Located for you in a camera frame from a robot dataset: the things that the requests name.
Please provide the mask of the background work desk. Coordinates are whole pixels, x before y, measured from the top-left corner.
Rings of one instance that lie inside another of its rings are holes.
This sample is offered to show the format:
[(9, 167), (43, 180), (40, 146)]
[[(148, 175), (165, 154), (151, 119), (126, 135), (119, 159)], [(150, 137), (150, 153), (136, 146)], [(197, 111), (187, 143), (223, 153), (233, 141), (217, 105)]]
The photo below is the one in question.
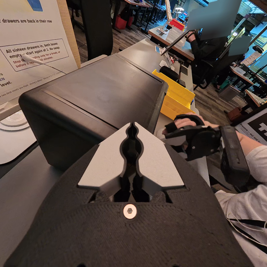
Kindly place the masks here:
[[(162, 33), (159, 30), (159, 26), (152, 28), (148, 31), (148, 34), (151, 35), (150, 40), (160, 47), (164, 48), (169, 46), (174, 42), (182, 32), (180, 30), (169, 30), (167, 34)], [(190, 61), (194, 60), (194, 55), (191, 50), (190, 43), (186, 41), (184, 37), (176, 45), (174, 45), (169, 51), (169, 54), (176, 55), (182, 59), (188, 59)]]

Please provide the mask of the brown bag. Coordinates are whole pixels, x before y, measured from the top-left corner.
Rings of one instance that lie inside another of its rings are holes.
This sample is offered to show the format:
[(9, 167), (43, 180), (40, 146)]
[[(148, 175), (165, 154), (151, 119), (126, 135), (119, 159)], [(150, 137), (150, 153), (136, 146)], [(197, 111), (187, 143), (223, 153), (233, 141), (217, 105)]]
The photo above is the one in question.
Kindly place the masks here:
[(233, 110), (229, 111), (226, 114), (226, 116), (229, 119), (229, 121), (234, 122), (234, 121), (238, 120), (239, 118), (241, 118), (243, 116), (242, 108), (241, 107), (236, 107)]

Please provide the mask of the red storage bin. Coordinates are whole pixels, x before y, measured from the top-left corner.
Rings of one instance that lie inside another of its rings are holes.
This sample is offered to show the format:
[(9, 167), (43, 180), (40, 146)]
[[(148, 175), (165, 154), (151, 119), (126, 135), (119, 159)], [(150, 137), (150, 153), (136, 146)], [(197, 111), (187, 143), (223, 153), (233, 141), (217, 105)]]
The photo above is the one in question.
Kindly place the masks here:
[(130, 28), (132, 26), (132, 22), (133, 22), (133, 16), (130, 16), (128, 21), (126, 21), (122, 19), (120, 15), (117, 15), (115, 21), (115, 28), (119, 30), (124, 30), (126, 27)]

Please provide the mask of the black tablet screen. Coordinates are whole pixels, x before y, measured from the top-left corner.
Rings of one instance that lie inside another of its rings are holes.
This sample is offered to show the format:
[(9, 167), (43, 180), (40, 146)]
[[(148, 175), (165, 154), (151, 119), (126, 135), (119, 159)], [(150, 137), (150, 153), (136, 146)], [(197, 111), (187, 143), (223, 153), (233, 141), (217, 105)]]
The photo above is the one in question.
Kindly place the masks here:
[(169, 46), (165, 47), (162, 51), (161, 51), (161, 56), (164, 55), (166, 52), (168, 52), (174, 45), (176, 45), (180, 40), (182, 40), (186, 34), (189, 32), (190, 30), (184, 32), (182, 35), (180, 35), (180, 37), (178, 37), (177, 39), (175, 39), (175, 41), (173, 41)]

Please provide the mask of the white tablet stand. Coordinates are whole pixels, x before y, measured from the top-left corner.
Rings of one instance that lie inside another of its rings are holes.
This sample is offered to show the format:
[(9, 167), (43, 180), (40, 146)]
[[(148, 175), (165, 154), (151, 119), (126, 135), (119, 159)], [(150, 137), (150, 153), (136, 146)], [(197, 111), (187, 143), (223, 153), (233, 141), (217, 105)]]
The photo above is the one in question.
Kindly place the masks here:
[(170, 57), (170, 55), (166, 52), (165, 54), (162, 54), (164, 57), (164, 60), (162, 60), (159, 64), (160, 67), (168, 67), (172, 70), (174, 70), (175, 68), (173, 67), (174, 61), (173, 59)]

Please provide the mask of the yellow plastic bin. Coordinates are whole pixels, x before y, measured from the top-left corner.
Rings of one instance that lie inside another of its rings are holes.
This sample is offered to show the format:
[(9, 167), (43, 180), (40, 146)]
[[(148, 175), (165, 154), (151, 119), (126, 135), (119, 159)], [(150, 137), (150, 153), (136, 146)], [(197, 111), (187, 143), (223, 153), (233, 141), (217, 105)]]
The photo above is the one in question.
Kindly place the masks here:
[(195, 97), (193, 92), (182, 87), (166, 75), (157, 72), (156, 69), (152, 72), (152, 74), (161, 78), (169, 86), (160, 111), (163, 115), (174, 120), (177, 115), (187, 114), (190, 112), (193, 114), (196, 113), (191, 110), (191, 103)]

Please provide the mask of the white desk mat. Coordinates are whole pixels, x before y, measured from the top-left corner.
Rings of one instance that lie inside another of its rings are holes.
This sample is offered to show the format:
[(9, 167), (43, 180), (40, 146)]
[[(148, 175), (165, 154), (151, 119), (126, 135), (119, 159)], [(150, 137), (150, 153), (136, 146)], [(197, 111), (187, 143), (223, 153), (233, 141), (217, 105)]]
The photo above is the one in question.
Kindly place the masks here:
[(14, 160), (34, 142), (36, 142), (36, 138), (29, 127), (20, 131), (5, 131), (1, 129), (0, 164)]

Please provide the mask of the printed tag sheet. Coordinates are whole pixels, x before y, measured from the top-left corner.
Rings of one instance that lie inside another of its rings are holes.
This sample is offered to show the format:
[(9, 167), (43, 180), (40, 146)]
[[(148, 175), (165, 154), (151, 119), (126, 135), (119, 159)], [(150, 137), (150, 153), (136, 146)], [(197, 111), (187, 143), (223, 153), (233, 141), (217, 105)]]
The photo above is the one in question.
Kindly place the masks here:
[(267, 145), (267, 104), (245, 115), (235, 126), (239, 133)]

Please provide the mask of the black drawer cabinet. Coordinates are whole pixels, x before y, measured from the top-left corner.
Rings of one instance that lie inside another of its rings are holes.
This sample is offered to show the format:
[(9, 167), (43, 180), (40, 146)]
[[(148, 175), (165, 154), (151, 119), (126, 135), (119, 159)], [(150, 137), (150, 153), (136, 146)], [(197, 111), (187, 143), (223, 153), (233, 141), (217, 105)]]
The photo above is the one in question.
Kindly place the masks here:
[(127, 123), (154, 133), (168, 87), (113, 54), (23, 93), (18, 103), (48, 164), (66, 171)]

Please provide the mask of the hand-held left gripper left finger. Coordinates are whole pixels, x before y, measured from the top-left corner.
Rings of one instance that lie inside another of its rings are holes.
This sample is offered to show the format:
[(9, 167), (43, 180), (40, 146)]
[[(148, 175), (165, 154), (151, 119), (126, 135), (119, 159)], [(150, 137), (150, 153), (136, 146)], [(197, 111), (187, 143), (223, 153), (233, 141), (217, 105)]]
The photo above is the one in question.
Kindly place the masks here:
[(126, 124), (99, 144), (78, 187), (102, 192), (120, 190), (120, 178), (124, 175), (127, 164), (122, 144), (128, 139), (127, 131), (131, 126), (132, 123)]

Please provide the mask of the cardboard backing board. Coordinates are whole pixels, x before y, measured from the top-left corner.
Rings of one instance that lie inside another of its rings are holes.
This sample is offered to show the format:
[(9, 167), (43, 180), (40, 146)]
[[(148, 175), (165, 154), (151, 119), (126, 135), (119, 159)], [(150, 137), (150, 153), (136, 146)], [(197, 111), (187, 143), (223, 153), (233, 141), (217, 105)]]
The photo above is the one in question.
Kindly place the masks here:
[(71, 17), (69, 14), (66, 0), (57, 0), (57, 5), (58, 5), (59, 13), (61, 16), (62, 24), (63, 24), (64, 30), (67, 36), (69, 46), (74, 56), (76, 65), (79, 69), (81, 68), (81, 59), (80, 59), (78, 46), (77, 46), (74, 30), (72, 27)]

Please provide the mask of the black pillar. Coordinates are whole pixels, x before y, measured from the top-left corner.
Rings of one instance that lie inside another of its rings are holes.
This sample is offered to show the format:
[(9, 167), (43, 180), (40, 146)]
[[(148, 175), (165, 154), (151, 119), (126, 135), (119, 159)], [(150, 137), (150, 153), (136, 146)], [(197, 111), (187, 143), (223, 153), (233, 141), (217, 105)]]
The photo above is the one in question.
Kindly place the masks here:
[(111, 55), (113, 31), (109, 0), (81, 0), (88, 60), (101, 55)]

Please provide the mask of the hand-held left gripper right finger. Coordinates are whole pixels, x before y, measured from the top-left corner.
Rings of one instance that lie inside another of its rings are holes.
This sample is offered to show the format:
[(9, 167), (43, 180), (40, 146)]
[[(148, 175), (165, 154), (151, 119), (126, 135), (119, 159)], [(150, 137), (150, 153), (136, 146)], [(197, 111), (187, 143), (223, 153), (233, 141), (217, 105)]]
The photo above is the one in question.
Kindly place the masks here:
[(142, 189), (149, 195), (169, 189), (184, 187), (184, 182), (165, 144), (137, 122), (136, 139), (141, 144), (141, 153), (136, 162), (136, 170), (143, 178)]

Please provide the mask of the person's white clothing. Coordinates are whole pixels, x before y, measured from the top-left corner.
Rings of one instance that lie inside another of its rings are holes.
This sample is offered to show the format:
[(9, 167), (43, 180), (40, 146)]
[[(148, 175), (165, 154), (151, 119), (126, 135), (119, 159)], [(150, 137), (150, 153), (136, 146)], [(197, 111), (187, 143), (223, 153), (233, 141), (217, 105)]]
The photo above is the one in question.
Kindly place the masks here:
[(267, 147), (262, 145), (252, 150), (246, 156), (252, 177), (260, 184), (248, 192), (230, 194), (222, 190), (215, 193), (225, 216), (233, 221), (232, 233), (247, 254), (254, 266), (267, 266), (267, 255), (256, 246), (259, 245), (235, 229), (242, 229), (245, 234), (256, 239), (257, 242), (266, 245), (266, 229), (245, 225), (242, 219), (257, 220), (266, 222), (267, 220)]

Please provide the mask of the white-tipped thin black rod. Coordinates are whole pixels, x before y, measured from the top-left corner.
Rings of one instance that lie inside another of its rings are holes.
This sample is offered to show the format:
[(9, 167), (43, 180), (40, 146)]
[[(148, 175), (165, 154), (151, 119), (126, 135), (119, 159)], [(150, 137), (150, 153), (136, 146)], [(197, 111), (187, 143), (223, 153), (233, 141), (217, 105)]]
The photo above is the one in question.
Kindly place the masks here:
[(40, 60), (38, 60), (38, 59), (31, 58), (31, 57), (29, 57), (29, 56), (26, 55), (26, 54), (22, 54), (22, 55), (21, 55), (21, 58), (22, 58), (23, 60), (25, 60), (26, 62), (33, 62), (33, 63), (39, 64), (39, 65), (46, 65), (46, 66), (48, 66), (48, 67), (50, 67), (50, 68), (53, 68), (53, 69), (55, 69), (55, 70), (57, 70), (57, 71), (59, 71), (59, 72), (61, 72), (61, 73), (63, 73), (63, 74), (66, 74), (66, 73), (63, 72), (63, 71), (58, 70), (58, 69), (56, 69), (56, 68), (54, 68), (54, 67), (52, 67), (52, 66), (49, 66), (49, 65), (43, 63), (42, 61), (40, 61)]

